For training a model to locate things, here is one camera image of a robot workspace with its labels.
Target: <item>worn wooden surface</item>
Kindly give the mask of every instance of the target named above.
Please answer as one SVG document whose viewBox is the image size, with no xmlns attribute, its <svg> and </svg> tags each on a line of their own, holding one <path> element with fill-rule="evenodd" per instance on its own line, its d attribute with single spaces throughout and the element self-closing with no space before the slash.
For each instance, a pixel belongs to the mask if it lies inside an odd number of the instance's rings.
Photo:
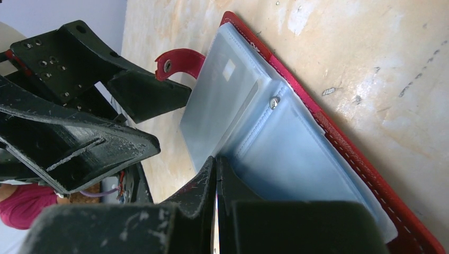
<svg viewBox="0 0 449 254">
<path fill-rule="evenodd" d="M 206 54 L 227 10 L 289 66 L 449 248 L 449 2 L 128 0 L 122 54 L 150 71 L 167 50 Z M 173 80 L 195 84 L 188 75 Z M 162 153 L 144 162 L 157 202 L 194 174 L 182 113 L 139 125 L 161 143 Z"/>
</svg>

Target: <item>red leather cover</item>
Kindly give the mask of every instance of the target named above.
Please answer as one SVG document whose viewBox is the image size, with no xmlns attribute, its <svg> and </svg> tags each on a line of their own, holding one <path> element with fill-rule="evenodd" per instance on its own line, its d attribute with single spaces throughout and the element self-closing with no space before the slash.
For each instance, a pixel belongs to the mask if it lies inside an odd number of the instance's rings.
<svg viewBox="0 0 449 254">
<path fill-rule="evenodd" d="M 418 220 L 413 212 L 408 209 L 404 202 L 349 138 L 343 134 L 323 109 L 310 97 L 286 66 L 273 55 L 273 53 L 233 12 L 225 12 L 220 25 L 228 22 L 233 24 L 248 43 L 287 80 L 312 113 L 317 123 L 324 129 L 326 138 L 339 151 L 343 158 L 346 159 L 352 169 L 368 185 L 370 190 L 374 193 L 374 196 L 379 200 L 383 209 L 398 230 L 398 237 L 387 244 L 390 252 L 410 254 L 445 253 L 443 246 L 441 246 L 438 240 Z M 173 64 L 176 63 L 178 68 L 170 70 L 165 75 L 160 75 L 160 73 L 164 71 L 164 64 L 167 60 L 170 60 Z M 192 50 L 179 49 L 178 51 L 172 50 L 163 54 L 157 58 L 156 61 L 158 62 L 156 77 L 159 80 L 164 80 L 172 73 L 179 71 L 189 73 L 196 78 L 198 77 L 204 62 L 204 56 L 197 52 L 193 55 Z"/>
</svg>

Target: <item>red shirt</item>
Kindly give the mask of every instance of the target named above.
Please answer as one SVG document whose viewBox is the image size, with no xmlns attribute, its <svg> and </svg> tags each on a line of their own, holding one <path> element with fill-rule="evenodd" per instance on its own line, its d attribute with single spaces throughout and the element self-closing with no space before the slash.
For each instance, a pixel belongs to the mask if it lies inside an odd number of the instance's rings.
<svg viewBox="0 0 449 254">
<path fill-rule="evenodd" d="M 12 228 L 29 229 L 42 209 L 57 203 L 56 198 L 50 187 L 19 185 L 10 197 L 0 202 L 0 219 Z"/>
</svg>

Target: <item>wallet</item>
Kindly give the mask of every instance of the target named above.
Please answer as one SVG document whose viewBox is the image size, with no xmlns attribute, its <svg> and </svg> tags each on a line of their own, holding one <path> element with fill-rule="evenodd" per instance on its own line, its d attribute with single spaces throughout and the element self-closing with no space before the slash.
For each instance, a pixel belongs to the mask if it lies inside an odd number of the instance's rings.
<svg viewBox="0 0 449 254">
<path fill-rule="evenodd" d="M 156 78 L 197 79 L 181 120 L 195 170 L 226 156 L 265 199 L 351 201 L 372 214 L 391 253 L 445 253 L 376 169 L 292 73 L 234 13 L 225 12 L 207 57 L 175 49 Z"/>
</svg>

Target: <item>pink sleeve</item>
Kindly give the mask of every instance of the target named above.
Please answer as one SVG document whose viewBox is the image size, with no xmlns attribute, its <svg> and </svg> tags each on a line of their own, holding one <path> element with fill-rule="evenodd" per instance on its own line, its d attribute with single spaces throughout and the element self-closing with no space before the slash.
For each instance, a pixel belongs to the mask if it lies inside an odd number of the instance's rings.
<svg viewBox="0 0 449 254">
<path fill-rule="evenodd" d="M 20 230 L 29 229 L 45 207 L 57 203 L 56 197 L 56 194 L 45 195 L 18 203 L 9 215 L 9 226 Z"/>
</svg>

